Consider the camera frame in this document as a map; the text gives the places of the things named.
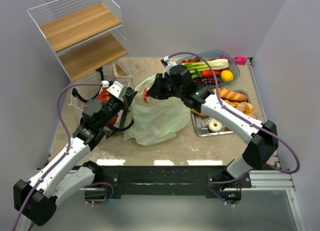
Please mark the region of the beige canvas tote bag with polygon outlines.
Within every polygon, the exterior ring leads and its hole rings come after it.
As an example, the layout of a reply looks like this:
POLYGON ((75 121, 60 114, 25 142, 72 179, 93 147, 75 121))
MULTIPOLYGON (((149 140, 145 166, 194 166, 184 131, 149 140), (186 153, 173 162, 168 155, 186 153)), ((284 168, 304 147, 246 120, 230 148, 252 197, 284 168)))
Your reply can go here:
MULTIPOLYGON (((108 64, 96 69, 95 71, 79 78, 76 83, 100 83, 101 81, 120 81, 128 87, 132 87, 132 76, 125 74, 119 64, 108 64)), ((70 103, 68 107, 72 112, 75 120, 74 127, 79 126, 83 110, 85 109, 86 102, 99 95, 100 88, 93 85, 80 85, 71 89, 70 103)), ((116 120, 111 121, 110 125, 116 128, 125 128, 125 120, 127 113, 120 111, 116 115, 116 120)))

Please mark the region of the purple grape bunch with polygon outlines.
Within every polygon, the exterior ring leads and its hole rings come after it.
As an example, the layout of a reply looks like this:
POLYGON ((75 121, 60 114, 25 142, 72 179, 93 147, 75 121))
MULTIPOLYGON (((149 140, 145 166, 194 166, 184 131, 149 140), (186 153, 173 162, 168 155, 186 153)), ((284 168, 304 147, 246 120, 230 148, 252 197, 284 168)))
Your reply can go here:
POLYGON ((194 79, 196 85, 203 85, 205 87, 215 87, 216 83, 213 77, 197 77, 194 79))

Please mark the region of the green avocado print bag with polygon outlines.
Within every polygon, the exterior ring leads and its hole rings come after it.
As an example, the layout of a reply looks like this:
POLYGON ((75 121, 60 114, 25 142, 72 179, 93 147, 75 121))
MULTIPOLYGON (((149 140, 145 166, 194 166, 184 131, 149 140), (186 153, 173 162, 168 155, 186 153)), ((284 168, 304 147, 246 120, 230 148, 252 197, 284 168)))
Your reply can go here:
POLYGON ((183 129, 191 118, 190 108, 176 97, 165 100, 150 98, 144 101, 144 91, 151 88, 156 80, 152 75, 138 84, 137 92, 129 107, 124 125, 133 125, 123 132, 123 140, 135 139, 136 143, 149 147, 173 139, 177 132, 183 129))

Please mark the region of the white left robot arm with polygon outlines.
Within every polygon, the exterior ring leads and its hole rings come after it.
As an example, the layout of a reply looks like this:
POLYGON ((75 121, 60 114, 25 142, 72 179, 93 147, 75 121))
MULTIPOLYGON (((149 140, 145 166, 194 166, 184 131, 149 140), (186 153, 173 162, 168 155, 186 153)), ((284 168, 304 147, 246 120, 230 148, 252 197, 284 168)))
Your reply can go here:
POLYGON ((54 215, 58 205, 78 189, 89 186, 99 170, 98 165, 83 166, 75 174, 66 175, 75 164, 90 153, 106 134, 105 127, 119 113, 128 111, 137 91, 119 87, 116 83, 106 89, 110 98, 103 102, 91 98, 82 111, 79 126, 67 134, 67 144, 41 171, 29 180, 20 179, 13 186, 14 208, 18 211, 12 227, 15 230, 21 216, 33 225, 43 226, 54 215))

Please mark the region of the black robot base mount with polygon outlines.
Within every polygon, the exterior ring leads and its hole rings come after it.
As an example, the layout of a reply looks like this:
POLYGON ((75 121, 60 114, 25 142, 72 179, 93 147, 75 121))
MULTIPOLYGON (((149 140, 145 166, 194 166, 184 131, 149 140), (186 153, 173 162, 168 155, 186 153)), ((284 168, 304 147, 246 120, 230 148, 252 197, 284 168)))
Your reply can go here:
POLYGON ((236 203, 241 190, 251 188, 247 173, 232 181, 225 166, 100 166, 93 161, 83 164, 94 173, 93 187, 86 187, 85 198, 120 199, 123 196, 205 196, 216 194, 236 203))

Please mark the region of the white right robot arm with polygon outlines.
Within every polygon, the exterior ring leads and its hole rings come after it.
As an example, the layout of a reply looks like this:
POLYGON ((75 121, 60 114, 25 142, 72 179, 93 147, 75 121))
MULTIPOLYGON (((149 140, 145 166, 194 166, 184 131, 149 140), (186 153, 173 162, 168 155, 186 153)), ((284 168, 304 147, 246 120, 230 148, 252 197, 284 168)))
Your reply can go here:
POLYGON ((272 121, 254 119, 224 102, 212 89, 197 85, 183 65, 175 65, 164 74, 158 73, 144 97, 179 98, 186 107, 217 120, 237 134, 247 147, 225 169, 224 176, 228 178, 237 179, 253 169, 262 169, 279 146, 275 137, 277 127, 272 121))

